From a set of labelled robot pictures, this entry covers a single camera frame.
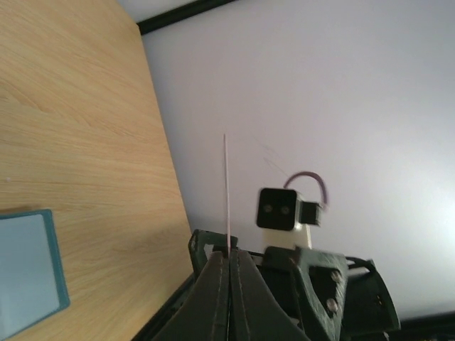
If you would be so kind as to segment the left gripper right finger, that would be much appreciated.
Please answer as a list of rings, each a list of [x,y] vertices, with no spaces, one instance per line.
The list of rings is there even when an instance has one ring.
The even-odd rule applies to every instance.
[[[247,251],[230,253],[229,340],[307,340],[274,299]]]

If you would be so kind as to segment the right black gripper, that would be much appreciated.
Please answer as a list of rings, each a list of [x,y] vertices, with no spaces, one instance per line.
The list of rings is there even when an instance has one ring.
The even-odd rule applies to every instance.
[[[372,261],[267,247],[262,276],[310,340],[389,340],[400,329],[391,295]]]

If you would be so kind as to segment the teal leather card holder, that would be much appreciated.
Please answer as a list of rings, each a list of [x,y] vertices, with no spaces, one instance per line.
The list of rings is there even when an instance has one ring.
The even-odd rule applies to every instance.
[[[70,306],[49,209],[1,216],[1,339]]]

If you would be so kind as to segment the red card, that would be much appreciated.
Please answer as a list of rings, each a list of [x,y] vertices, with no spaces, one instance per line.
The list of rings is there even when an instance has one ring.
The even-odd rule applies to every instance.
[[[230,191],[229,191],[229,168],[228,168],[228,138],[223,134],[223,158],[224,158],[224,178],[225,178],[225,209],[226,209],[226,235],[227,235],[227,256],[230,258],[231,252],[231,232],[230,232]]]

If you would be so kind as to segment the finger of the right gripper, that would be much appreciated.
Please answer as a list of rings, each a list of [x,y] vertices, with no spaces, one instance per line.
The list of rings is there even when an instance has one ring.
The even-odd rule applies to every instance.
[[[228,236],[212,231],[195,229],[188,242],[188,250],[193,267],[193,274],[199,277],[213,251],[221,251],[228,256]]]

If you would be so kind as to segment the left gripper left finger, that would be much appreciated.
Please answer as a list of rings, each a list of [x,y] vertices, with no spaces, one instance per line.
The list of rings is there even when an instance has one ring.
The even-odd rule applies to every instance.
[[[228,260],[216,251],[177,313],[155,340],[225,340],[228,336],[230,271]]]

